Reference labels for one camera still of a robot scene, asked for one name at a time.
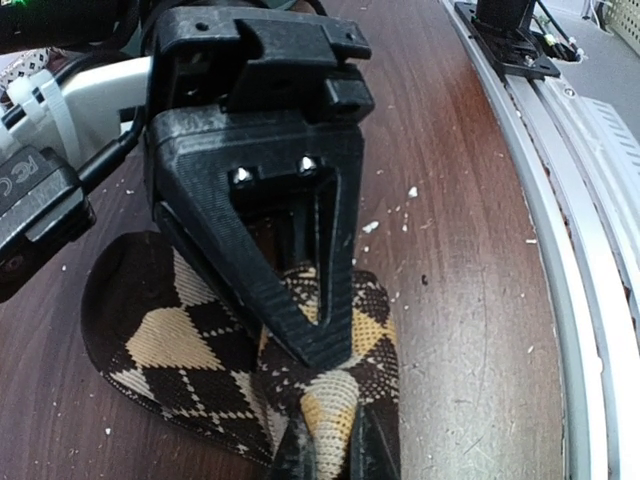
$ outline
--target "perforated panel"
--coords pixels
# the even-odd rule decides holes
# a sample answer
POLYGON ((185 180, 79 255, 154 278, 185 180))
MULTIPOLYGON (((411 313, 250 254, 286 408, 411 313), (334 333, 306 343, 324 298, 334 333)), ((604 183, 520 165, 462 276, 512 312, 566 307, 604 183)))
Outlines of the perforated panel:
POLYGON ((613 0, 607 24, 640 55, 640 0, 613 0))

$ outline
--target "brown patterned sock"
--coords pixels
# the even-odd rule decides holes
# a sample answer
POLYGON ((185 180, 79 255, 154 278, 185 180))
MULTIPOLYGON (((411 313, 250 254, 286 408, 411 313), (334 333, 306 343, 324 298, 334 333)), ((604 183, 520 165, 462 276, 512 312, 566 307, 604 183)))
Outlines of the brown patterned sock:
MULTIPOLYGON (((284 276, 310 321, 313 269, 284 276)), ((356 272, 352 359, 329 372, 302 367, 263 334, 260 345, 157 233, 127 234, 89 278, 82 328, 100 374, 134 402, 268 465, 289 418, 302 413, 318 480, 341 478, 357 405, 381 420, 399 465, 398 365, 385 290, 356 272)))

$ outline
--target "white debris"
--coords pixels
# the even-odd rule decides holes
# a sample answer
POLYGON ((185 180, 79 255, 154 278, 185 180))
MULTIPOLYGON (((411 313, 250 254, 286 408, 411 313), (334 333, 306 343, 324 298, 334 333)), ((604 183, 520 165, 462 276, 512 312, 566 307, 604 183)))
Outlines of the white debris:
POLYGON ((380 222, 378 222, 377 220, 374 220, 373 222, 365 225, 364 227, 362 227, 362 231, 364 233, 371 233, 373 232, 376 228, 378 228, 380 226, 380 222))

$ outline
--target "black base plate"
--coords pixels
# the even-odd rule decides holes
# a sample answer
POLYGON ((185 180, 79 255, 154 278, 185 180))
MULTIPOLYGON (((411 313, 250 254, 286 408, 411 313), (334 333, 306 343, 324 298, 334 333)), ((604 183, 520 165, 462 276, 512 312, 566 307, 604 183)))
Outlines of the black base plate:
POLYGON ((491 30, 477 21, 475 4, 458 2, 455 9, 498 75, 517 75, 530 80, 560 76, 549 57, 536 48, 533 35, 491 30))

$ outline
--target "wooden table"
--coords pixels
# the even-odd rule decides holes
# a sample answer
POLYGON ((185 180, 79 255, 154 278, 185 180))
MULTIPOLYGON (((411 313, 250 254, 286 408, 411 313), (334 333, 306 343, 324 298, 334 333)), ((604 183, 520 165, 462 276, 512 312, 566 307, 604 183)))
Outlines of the wooden table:
MULTIPOLYGON (((403 478, 559 479, 546 282, 518 178, 463 47, 435 1, 326 3, 357 20, 374 50, 364 66, 377 109, 364 127, 360 222, 380 226, 360 236, 358 265, 395 299, 403 478)), ((260 478, 130 403, 84 353, 87 273, 115 236, 152 226, 139 163, 94 195, 98 226, 0 310, 0 480, 260 478)))

